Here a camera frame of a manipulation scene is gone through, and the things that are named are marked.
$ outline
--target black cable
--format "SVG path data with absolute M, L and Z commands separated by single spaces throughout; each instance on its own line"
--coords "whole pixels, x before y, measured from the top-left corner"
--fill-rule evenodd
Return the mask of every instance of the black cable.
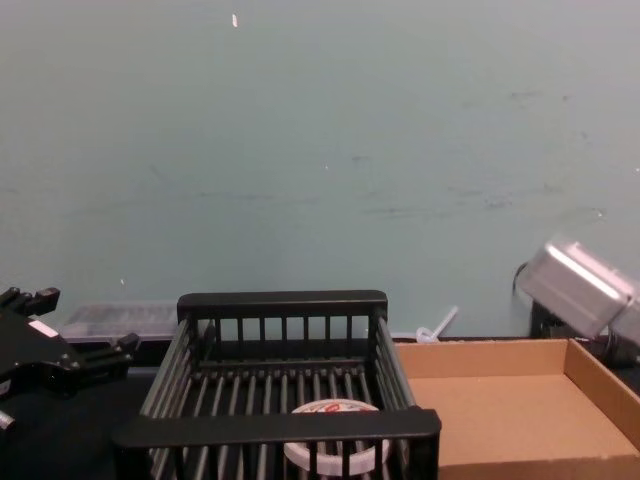
M 522 265 L 520 265 L 517 269 L 516 269 L 516 273 L 513 275 L 513 282 L 511 284 L 511 295 L 515 295 L 516 294 L 516 280 L 518 279 L 518 275 L 520 275 L 522 273 L 522 270 L 525 269 L 525 267 L 528 265 L 529 262 L 524 262 Z

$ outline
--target black mount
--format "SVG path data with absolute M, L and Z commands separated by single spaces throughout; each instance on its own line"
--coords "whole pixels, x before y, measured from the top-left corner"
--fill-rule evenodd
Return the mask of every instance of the black mount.
M 0 399 L 38 387 L 72 395 L 126 376 L 140 342 L 137 335 L 81 354 L 55 330 L 29 317 L 52 312 L 59 298 L 56 288 L 32 295 L 13 287 L 0 294 Z

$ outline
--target black dish rack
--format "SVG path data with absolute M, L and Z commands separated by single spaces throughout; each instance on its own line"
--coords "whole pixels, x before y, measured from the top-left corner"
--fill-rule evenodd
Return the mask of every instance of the black dish rack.
M 375 448 L 353 478 L 435 480 L 440 420 L 415 405 L 378 291 L 189 294 L 140 415 L 113 435 L 119 480 L 315 480 L 317 453 Z M 378 412 L 292 414 L 351 398 Z M 392 441 L 382 461 L 382 442 Z M 303 442 L 310 471 L 284 456 Z

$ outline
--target cardboard box flap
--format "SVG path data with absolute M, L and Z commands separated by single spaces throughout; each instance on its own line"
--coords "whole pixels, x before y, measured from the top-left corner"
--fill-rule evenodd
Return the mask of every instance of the cardboard box flap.
M 640 450 L 640 401 L 620 379 L 571 341 L 565 374 Z
M 408 378 L 549 375 L 564 371 L 566 340 L 398 345 Z

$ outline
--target silver metal box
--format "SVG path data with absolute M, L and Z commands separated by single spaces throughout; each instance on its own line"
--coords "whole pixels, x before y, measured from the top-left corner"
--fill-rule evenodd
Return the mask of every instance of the silver metal box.
M 547 242 L 517 283 L 535 301 L 588 338 L 622 319 L 637 294 L 635 282 L 578 242 L 564 239 Z M 621 326 L 630 328 L 627 322 Z

